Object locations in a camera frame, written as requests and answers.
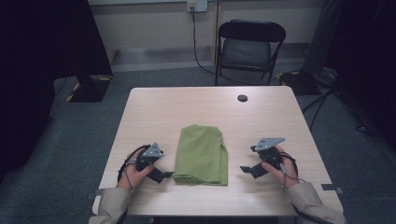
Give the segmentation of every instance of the hand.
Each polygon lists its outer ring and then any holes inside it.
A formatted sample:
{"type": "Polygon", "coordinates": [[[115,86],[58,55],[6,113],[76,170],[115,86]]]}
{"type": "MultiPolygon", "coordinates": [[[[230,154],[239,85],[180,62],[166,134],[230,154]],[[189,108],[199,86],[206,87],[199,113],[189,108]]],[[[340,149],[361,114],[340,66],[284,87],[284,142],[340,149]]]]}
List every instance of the hand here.
{"type": "MultiPolygon", "coordinates": [[[[275,146],[275,147],[279,152],[285,152],[285,150],[282,147],[280,146],[275,146]]],[[[285,189],[288,189],[291,186],[300,183],[300,181],[297,178],[297,174],[296,171],[294,170],[294,166],[291,160],[282,157],[282,163],[285,166],[288,174],[286,178],[281,170],[277,170],[274,166],[272,166],[271,164],[265,161],[262,162],[262,168],[264,168],[270,174],[274,175],[279,180],[280,184],[285,187],[285,189]]]]}
{"type": "MultiPolygon", "coordinates": [[[[139,155],[142,150],[144,150],[144,148],[136,151],[136,153],[133,155],[133,158],[137,158],[137,155],[139,155]]],[[[145,176],[148,175],[153,169],[154,166],[149,165],[145,169],[139,172],[136,170],[136,164],[129,164],[127,165],[125,172],[116,187],[123,189],[131,189],[132,186],[132,188],[134,189],[140,184],[140,182],[142,182],[143,178],[145,178],[145,176]]]]}

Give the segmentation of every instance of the green fabric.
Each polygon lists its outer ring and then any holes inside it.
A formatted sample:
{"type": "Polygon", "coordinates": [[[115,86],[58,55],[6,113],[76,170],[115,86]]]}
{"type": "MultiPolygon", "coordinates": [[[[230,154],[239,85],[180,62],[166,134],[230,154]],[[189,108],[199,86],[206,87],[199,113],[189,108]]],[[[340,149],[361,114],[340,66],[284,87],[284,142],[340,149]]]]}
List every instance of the green fabric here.
{"type": "Polygon", "coordinates": [[[228,184],[228,154],[216,127],[183,128],[178,142],[175,181],[178,184],[228,184]]]}

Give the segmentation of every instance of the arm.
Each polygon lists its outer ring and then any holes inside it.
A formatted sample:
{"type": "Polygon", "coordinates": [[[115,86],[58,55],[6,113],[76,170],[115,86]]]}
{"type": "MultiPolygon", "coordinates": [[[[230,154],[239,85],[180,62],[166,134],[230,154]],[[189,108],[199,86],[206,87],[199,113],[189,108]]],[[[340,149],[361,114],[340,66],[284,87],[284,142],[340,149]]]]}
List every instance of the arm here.
{"type": "MultiPolygon", "coordinates": [[[[276,148],[279,150],[279,152],[285,152],[282,147],[276,146],[276,148]]],[[[282,163],[287,170],[286,178],[282,171],[277,170],[269,163],[262,162],[262,168],[274,175],[279,180],[279,182],[287,190],[286,192],[291,202],[298,211],[304,215],[322,220],[322,223],[326,223],[326,221],[337,224],[347,223],[342,213],[323,205],[318,193],[311,183],[300,183],[291,160],[283,158],[282,163]]],[[[316,222],[311,222],[305,218],[304,223],[308,224],[316,222]]]]}
{"type": "Polygon", "coordinates": [[[90,224],[112,224],[117,223],[125,213],[132,189],[135,189],[143,178],[154,169],[153,165],[147,166],[141,172],[136,170],[135,164],[126,167],[123,176],[115,188],[103,191],[98,214],[90,218],[90,224]]]}

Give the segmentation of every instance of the chair backrest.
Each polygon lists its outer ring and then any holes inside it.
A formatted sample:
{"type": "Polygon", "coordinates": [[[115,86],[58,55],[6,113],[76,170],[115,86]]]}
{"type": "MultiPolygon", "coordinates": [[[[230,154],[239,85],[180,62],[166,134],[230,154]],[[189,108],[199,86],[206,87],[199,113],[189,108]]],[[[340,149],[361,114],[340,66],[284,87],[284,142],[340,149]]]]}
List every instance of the chair backrest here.
{"type": "Polygon", "coordinates": [[[285,29],[271,21],[241,21],[224,22],[219,28],[221,38],[243,39],[262,42],[283,43],[286,38],[285,29]]]}

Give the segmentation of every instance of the wooden table top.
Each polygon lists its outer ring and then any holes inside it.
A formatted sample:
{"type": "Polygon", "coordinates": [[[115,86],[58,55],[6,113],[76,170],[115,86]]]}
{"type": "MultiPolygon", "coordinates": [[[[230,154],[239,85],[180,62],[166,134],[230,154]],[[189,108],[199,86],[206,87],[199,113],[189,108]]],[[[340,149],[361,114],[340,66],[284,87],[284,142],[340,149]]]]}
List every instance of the wooden table top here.
{"type": "MultiPolygon", "coordinates": [[[[136,88],[120,122],[99,189],[114,188],[126,156],[137,147],[158,143],[164,152],[155,166],[175,171],[181,129],[192,124],[215,126],[222,132],[229,156],[227,187],[177,185],[173,177],[161,184],[145,178],[128,207],[132,216],[295,216],[290,200],[270,174],[254,179],[240,166],[260,162],[250,150],[260,138],[284,137],[279,145],[297,160],[299,177],[311,182],[325,205],[343,207],[292,90],[269,87],[136,88]],[[246,95],[247,101],[238,101],[246,95]]],[[[96,214],[100,196],[92,207],[96,214]]]]}

